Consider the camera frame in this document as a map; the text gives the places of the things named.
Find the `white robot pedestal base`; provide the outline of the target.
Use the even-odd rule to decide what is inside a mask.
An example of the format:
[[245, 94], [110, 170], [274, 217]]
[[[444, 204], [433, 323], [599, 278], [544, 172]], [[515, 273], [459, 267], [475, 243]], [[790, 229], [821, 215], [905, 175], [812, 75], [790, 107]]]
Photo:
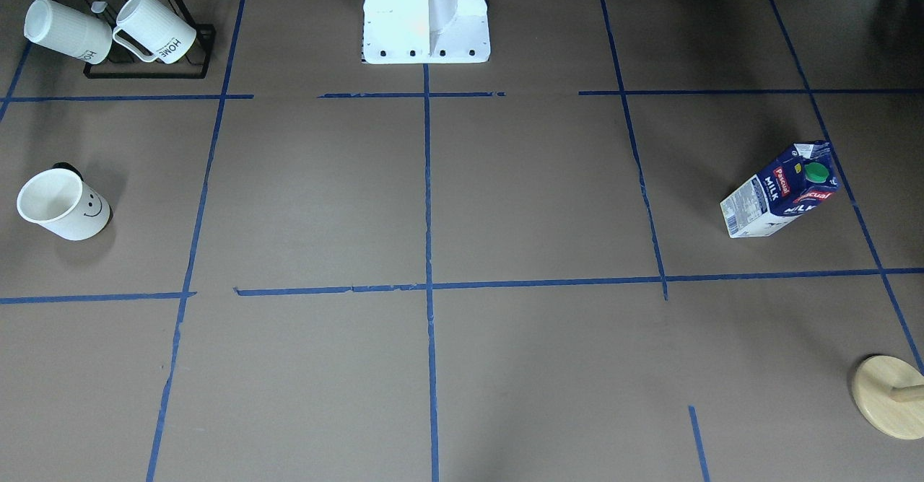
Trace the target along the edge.
[[361, 58], [373, 65], [489, 60], [488, 0], [364, 0]]

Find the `wooden mug tree stand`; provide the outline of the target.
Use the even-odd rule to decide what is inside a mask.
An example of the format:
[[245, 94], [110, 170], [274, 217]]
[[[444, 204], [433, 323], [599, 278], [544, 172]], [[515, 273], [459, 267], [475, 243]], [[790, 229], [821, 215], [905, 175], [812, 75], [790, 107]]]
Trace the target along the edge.
[[862, 416], [895, 439], [923, 437], [923, 377], [891, 355], [871, 355], [857, 367], [851, 393]]

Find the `white smiley face mug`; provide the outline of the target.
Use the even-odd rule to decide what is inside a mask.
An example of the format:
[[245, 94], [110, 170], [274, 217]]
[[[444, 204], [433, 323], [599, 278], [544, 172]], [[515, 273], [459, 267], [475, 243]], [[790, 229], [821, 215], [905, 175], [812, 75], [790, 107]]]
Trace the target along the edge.
[[56, 163], [30, 178], [17, 196], [17, 211], [66, 241], [93, 238], [108, 225], [112, 208], [76, 167]]

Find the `blue Pascual milk carton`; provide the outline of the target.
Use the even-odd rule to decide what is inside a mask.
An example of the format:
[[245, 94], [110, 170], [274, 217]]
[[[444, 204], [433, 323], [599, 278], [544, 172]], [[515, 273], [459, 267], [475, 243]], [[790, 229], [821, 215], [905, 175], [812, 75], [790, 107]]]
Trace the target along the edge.
[[730, 238], [768, 237], [834, 196], [832, 145], [790, 144], [720, 202]]

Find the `white ribbed mug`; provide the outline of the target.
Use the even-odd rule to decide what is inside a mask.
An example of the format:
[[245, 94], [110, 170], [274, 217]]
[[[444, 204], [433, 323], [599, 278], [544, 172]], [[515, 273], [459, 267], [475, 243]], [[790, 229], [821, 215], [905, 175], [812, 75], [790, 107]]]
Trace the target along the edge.
[[113, 44], [112, 28], [102, 19], [50, 0], [29, 6], [23, 31], [33, 44], [92, 65], [105, 61]]

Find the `white HOME mug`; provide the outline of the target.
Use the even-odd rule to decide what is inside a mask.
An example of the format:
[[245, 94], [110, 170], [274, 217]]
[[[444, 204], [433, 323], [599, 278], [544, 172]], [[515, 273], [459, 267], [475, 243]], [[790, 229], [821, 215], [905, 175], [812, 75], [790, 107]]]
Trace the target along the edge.
[[129, 0], [116, 16], [112, 39], [141, 61], [179, 61], [197, 38], [197, 30], [158, 0]]

